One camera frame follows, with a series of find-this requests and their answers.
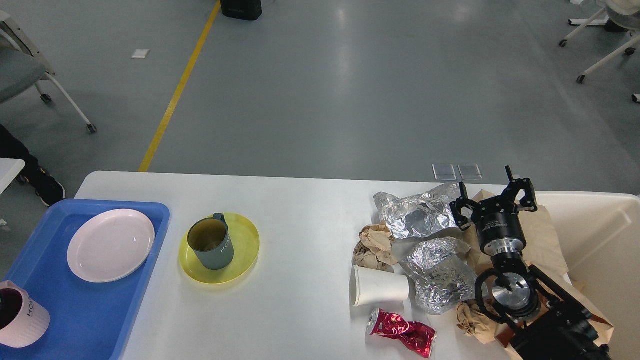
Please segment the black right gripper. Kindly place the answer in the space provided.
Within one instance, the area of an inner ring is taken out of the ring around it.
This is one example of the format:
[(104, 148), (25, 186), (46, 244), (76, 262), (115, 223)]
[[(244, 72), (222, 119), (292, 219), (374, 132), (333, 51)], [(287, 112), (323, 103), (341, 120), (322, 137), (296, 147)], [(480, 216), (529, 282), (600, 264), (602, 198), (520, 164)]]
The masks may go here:
[(449, 204), (455, 225), (466, 231), (475, 225), (479, 248), (487, 256), (503, 253), (521, 253), (526, 246), (519, 212), (537, 212), (537, 198), (530, 178), (515, 177), (509, 165), (505, 166), (509, 183), (502, 193), (487, 200), (487, 210), (468, 197), (466, 185), (458, 182), (460, 195)]

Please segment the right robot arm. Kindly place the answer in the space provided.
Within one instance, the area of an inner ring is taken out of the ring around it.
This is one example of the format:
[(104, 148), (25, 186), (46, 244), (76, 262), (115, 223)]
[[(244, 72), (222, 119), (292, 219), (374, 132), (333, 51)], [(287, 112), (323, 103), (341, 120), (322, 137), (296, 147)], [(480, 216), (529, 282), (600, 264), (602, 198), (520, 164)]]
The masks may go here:
[(465, 231), (474, 226), (480, 251), (492, 267), (475, 281), (478, 310), (491, 321), (512, 330), (509, 344), (524, 360), (608, 360), (610, 347), (597, 345), (593, 317), (580, 301), (535, 265), (527, 265), (527, 246), (520, 212), (538, 210), (530, 178), (509, 179), (501, 194), (475, 201), (466, 185), (450, 203), (455, 224)]

